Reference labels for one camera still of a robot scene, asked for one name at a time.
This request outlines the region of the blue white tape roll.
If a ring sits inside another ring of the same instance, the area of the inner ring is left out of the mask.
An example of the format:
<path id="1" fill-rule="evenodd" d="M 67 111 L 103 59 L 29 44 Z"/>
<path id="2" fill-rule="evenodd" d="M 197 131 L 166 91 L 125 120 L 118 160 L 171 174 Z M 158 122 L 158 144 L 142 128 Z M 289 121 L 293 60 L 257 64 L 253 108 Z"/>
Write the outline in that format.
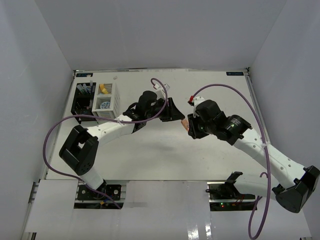
<path id="1" fill-rule="evenodd" d="M 110 101 L 104 101 L 99 106 L 100 109 L 110 109 L 110 107 L 111 107 Z"/>

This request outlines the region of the yellow highlighter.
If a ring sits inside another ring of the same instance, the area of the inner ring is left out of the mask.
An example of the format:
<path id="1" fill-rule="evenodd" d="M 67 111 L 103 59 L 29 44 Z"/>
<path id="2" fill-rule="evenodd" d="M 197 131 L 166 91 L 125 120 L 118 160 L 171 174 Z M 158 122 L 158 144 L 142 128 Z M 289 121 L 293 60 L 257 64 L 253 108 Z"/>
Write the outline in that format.
<path id="1" fill-rule="evenodd" d="M 99 85 L 100 91 L 103 93 L 103 90 L 106 89 L 104 84 Z"/>

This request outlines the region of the green gel pen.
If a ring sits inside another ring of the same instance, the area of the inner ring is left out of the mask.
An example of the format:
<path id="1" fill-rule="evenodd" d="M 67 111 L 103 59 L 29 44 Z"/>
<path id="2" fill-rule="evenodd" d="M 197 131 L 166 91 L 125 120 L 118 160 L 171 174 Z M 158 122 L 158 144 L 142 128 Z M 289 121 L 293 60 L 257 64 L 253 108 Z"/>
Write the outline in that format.
<path id="1" fill-rule="evenodd" d="M 87 94 L 90 93 L 90 91 L 89 91 L 89 89 L 88 89 L 88 87 L 87 87 L 87 85 L 86 85 L 85 83 L 82 85 L 82 87 L 83 87 L 83 89 L 85 90 L 85 92 L 86 92 Z"/>

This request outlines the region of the black gel pen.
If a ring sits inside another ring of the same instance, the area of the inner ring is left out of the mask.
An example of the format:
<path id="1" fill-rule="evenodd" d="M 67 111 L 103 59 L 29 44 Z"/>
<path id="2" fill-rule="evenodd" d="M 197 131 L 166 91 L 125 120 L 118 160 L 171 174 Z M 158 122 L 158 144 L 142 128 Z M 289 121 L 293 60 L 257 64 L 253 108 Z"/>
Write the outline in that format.
<path id="1" fill-rule="evenodd" d="M 85 93 L 85 90 L 83 89 L 83 86 L 82 85 L 77 85 L 76 88 L 81 92 L 81 94 L 84 94 Z"/>

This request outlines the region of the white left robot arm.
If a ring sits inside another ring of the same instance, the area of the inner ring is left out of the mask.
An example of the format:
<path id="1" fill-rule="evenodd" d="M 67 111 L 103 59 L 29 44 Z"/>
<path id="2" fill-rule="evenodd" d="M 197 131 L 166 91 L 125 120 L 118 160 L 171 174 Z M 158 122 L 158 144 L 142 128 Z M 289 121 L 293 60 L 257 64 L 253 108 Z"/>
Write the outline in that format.
<path id="1" fill-rule="evenodd" d="M 62 145 L 59 156 L 89 186 L 90 196 L 99 200 L 105 196 L 106 181 L 94 167 L 98 147 L 139 131 L 152 117 L 162 122 L 185 119 L 171 97 L 165 99 L 165 95 L 158 96 L 147 90 L 115 122 L 107 121 L 88 128 L 75 126 Z"/>

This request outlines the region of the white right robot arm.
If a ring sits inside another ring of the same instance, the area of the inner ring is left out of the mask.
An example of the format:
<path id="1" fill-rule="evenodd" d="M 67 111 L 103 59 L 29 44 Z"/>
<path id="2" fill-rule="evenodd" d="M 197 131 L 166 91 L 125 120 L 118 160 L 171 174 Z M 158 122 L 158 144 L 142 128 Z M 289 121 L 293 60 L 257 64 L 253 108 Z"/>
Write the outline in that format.
<path id="1" fill-rule="evenodd" d="M 299 213 L 315 191 L 320 178 L 320 170 L 311 165 L 303 166 L 284 155 L 271 144 L 263 143 L 262 137 L 251 124 L 239 115 L 226 116 L 213 100 L 196 97 L 190 100 L 193 112 L 188 114 L 188 135 L 202 139 L 209 135 L 227 142 L 269 169 L 275 178 L 268 187 L 259 177 L 248 177 L 237 172 L 229 176 L 226 195 L 236 200 L 243 194 L 270 197 L 284 209 Z"/>

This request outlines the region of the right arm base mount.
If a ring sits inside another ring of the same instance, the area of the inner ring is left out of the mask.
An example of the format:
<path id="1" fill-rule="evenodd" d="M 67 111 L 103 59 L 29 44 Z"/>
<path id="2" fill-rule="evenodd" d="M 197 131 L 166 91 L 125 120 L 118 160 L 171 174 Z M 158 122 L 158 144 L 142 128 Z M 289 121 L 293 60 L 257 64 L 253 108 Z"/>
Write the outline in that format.
<path id="1" fill-rule="evenodd" d="M 234 184 L 243 173 L 233 172 L 227 180 L 207 182 L 209 207 L 211 212 L 234 212 L 257 210 L 255 206 L 256 196 L 252 194 L 242 194 Z"/>

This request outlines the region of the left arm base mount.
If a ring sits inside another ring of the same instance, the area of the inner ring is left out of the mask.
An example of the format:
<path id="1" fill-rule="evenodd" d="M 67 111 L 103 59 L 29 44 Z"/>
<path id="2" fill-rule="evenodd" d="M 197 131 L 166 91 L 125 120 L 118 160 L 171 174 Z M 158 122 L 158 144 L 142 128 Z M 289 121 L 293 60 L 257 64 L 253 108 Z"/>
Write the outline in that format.
<path id="1" fill-rule="evenodd" d="M 108 195 L 121 209 L 124 205 L 126 191 L 121 184 L 107 184 L 102 192 Z M 74 209 L 115 210 L 118 207 L 107 197 L 89 190 L 83 184 L 79 185 L 74 201 Z"/>

